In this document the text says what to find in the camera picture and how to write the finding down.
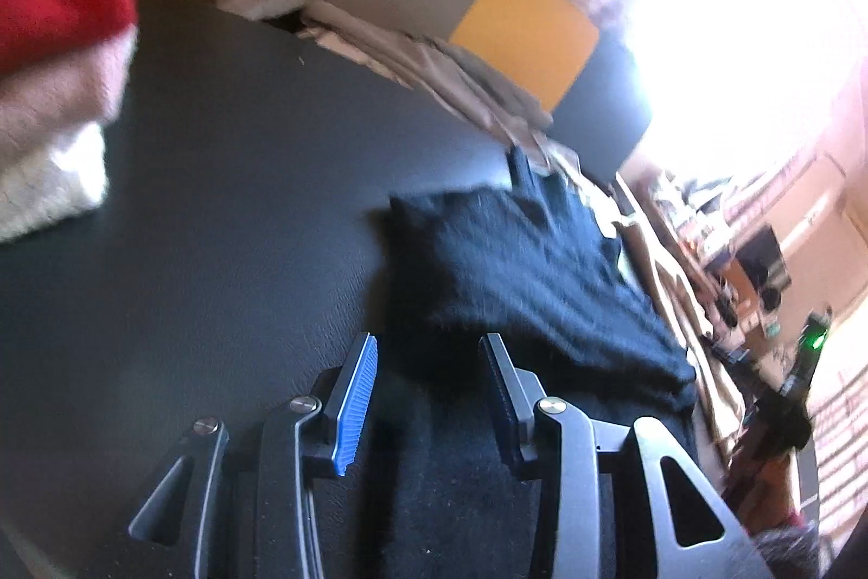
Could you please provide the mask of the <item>black knit sweater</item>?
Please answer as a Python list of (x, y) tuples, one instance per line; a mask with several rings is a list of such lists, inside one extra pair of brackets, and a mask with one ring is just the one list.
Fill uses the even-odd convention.
[(522, 153), (510, 185), (396, 195), (368, 488), (368, 577), (521, 577), (539, 488), (496, 448), (483, 336), (605, 422), (655, 417), (693, 448), (696, 375), (620, 271), (621, 243)]

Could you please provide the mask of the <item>cream knit sweater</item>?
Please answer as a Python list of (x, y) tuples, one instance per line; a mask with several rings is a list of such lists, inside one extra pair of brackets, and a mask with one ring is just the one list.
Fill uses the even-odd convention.
[(694, 295), (692, 285), (676, 258), (656, 235), (649, 216), (630, 187), (616, 178), (606, 195), (579, 168), (577, 154), (550, 141), (543, 147), (543, 164), (557, 170), (591, 208), (603, 234), (620, 235), (643, 288), (656, 311), (671, 329), (697, 376), (699, 403), (713, 445), (721, 460), (730, 460), (742, 435), (746, 404), (736, 382), (700, 342), (712, 332), (712, 323)]

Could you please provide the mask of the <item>wooden desk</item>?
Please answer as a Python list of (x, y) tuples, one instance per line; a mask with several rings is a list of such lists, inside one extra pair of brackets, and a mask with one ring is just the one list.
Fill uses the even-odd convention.
[(740, 245), (768, 224), (740, 234), (721, 213), (690, 206), (663, 175), (641, 188), (639, 199), (656, 234), (681, 264), (721, 334), (738, 345), (749, 345), (758, 357), (772, 354), (789, 359), (781, 351), (786, 345), (781, 314), (784, 294), (792, 285), (785, 291), (768, 288), (758, 292), (736, 260)]

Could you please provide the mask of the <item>black monitor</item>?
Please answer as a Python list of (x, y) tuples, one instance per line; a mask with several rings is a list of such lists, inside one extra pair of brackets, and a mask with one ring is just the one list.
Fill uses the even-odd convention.
[(736, 260), (758, 292), (768, 288), (785, 291), (792, 284), (783, 251), (771, 226), (762, 226), (744, 241), (736, 251)]

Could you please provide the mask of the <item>grey garment on sofa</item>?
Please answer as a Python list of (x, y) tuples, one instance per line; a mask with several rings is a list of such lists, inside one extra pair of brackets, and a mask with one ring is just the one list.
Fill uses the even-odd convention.
[(503, 143), (543, 148), (552, 118), (539, 98), (477, 54), (440, 38), (382, 29), (324, 0), (304, 7), (303, 22), (319, 46), (428, 94), (447, 112)]

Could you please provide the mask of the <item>pink white folded garments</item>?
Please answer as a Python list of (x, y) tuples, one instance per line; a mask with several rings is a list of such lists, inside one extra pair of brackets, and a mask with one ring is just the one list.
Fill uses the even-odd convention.
[(109, 189), (105, 129), (119, 118), (138, 28), (2, 81), (2, 240), (91, 212)]

